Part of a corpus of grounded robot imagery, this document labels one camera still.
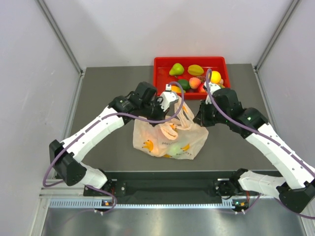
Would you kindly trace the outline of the translucent banana print plastic bag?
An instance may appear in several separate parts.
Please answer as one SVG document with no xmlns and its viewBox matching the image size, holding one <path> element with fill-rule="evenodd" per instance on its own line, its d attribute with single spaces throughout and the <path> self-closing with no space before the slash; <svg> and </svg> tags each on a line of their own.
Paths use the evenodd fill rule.
<svg viewBox="0 0 315 236">
<path fill-rule="evenodd" d="M 193 122 L 194 114 L 186 103 L 176 118 L 156 124 L 136 119 L 133 129 L 133 147 L 154 157 L 193 160 L 203 148 L 209 131 Z M 171 156 L 169 147 L 180 144 L 182 153 Z"/>
</svg>

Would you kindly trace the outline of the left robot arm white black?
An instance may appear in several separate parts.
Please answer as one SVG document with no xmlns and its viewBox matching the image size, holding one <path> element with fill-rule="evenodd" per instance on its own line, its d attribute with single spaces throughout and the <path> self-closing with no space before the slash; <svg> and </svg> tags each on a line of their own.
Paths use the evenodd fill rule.
<svg viewBox="0 0 315 236">
<path fill-rule="evenodd" d="M 166 86 L 160 96 L 156 93 L 154 86 L 141 82 L 128 95 L 115 97 L 94 120 L 76 134 L 61 142 L 54 140 L 49 144 L 52 167 L 66 185 L 91 185 L 101 195 L 111 191 L 112 184 L 106 175 L 82 161 L 105 137 L 137 117 L 149 120 L 151 125 L 164 121 L 170 105 L 178 101 L 178 96 L 172 92 L 170 85 Z"/>
</svg>

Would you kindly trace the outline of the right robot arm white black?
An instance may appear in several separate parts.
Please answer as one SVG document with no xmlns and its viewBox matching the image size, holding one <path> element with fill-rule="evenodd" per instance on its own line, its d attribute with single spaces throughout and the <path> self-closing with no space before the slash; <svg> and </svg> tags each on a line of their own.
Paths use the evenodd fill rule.
<svg viewBox="0 0 315 236">
<path fill-rule="evenodd" d="M 281 174 L 273 177 L 239 169 L 228 180 L 216 183 L 219 195 L 253 191 L 275 198 L 295 213 L 301 213 L 315 198 L 314 167 L 304 162 L 278 136 L 259 110 L 243 108 L 234 90 L 211 85 L 193 121 L 203 127 L 227 125 L 256 147 Z"/>
</svg>

